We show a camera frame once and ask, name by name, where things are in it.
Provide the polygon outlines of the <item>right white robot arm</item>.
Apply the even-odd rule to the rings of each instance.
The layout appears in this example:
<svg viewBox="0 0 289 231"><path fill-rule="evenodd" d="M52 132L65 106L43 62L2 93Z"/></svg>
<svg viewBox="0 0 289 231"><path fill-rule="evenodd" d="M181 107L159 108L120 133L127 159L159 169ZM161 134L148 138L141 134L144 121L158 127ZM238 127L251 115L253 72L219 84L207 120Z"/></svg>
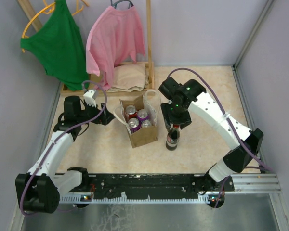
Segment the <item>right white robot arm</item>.
<svg viewBox="0 0 289 231"><path fill-rule="evenodd" d="M223 112L218 103L196 80L185 84L169 77L158 89L168 99L161 104L165 127L183 129L191 124L190 113L200 116L225 140L230 151L213 165L197 185L200 191L214 191L233 173L242 172L256 155L263 141L260 129L251 130Z"/></svg>

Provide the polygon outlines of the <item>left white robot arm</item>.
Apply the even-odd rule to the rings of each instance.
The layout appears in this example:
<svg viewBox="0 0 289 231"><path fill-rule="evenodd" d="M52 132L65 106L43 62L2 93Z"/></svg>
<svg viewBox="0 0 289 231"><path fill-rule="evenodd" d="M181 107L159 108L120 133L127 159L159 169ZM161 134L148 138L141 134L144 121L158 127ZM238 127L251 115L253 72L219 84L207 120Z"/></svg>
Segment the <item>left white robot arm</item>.
<svg viewBox="0 0 289 231"><path fill-rule="evenodd" d="M72 190L85 191L90 187L86 168L71 167L60 176L56 175L57 169L76 138L84 133L83 125L106 126L115 118L105 103L99 109L79 96L65 97L63 107L43 153L27 173L19 174L15 179L19 208L25 216L36 212L53 213L62 196Z"/></svg>

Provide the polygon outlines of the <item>purple soda can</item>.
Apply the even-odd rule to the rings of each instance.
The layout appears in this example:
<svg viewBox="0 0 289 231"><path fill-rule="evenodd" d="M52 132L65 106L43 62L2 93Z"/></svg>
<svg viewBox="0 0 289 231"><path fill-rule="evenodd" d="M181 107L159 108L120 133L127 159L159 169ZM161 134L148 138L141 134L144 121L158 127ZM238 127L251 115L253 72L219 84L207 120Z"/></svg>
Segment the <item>purple soda can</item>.
<svg viewBox="0 0 289 231"><path fill-rule="evenodd" d="M141 124L137 118L131 118L128 121L131 133L137 132L141 128Z"/></svg>
<svg viewBox="0 0 289 231"><path fill-rule="evenodd" d="M146 120L150 120L150 114L145 109L141 109L137 112L137 119L140 123L143 123Z"/></svg>

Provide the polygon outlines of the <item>brown burlap canvas bag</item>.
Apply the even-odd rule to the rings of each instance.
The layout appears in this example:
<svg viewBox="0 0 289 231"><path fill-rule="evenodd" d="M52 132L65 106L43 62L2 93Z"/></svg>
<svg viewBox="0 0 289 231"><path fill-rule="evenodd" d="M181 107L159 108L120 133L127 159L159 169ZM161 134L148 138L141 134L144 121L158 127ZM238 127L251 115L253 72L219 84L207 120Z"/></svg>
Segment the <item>brown burlap canvas bag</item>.
<svg viewBox="0 0 289 231"><path fill-rule="evenodd" d="M147 145L158 140L158 116L160 114L161 98L156 90L148 90L132 100L120 100L120 104L113 110L114 117L124 125L129 136L132 148ZM139 123L139 129L132 129L128 124L127 107L134 106L136 111L142 109L148 112L148 120L152 123L150 127L142 127Z"/></svg>

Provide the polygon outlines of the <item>red cola can front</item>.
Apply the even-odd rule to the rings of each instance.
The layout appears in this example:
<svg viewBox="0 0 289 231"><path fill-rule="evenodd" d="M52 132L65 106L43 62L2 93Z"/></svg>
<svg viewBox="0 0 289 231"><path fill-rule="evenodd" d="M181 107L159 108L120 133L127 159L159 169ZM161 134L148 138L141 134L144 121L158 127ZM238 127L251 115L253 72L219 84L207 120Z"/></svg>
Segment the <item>red cola can front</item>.
<svg viewBox="0 0 289 231"><path fill-rule="evenodd" d="M148 127L151 127L151 126L152 126L152 122L150 120L144 120L141 123L141 128L148 128Z"/></svg>

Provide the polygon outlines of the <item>red cola can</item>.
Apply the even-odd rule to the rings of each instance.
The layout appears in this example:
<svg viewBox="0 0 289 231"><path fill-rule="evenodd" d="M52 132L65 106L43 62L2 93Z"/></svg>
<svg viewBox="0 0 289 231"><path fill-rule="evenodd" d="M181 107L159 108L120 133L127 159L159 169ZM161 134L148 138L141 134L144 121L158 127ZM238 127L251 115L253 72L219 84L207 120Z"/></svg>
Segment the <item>red cola can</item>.
<svg viewBox="0 0 289 231"><path fill-rule="evenodd" d="M151 127L151 126L152 126L152 122L150 120L144 120L141 123L141 128L148 128L148 127Z"/></svg>
<svg viewBox="0 0 289 231"><path fill-rule="evenodd" d="M128 105L125 109L125 116L127 121L129 121L131 118L137 117L137 109L134 105Z"/></svg>

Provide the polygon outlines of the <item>dark cola bottle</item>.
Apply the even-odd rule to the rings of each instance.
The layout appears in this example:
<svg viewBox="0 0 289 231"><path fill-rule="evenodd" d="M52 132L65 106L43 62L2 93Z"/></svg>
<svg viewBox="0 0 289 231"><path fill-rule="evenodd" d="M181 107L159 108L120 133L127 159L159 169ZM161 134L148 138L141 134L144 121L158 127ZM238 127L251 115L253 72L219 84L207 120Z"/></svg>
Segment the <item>dark cola bottle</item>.
<svg viewBox="0 0 289 231"><path fill-rule="evenodd" d="M180 126L179 125L173 125L173 127L169 130L167 134L167 140L166 140L166 148L170 151L174 151L179 143L180 139Z"/></svg>

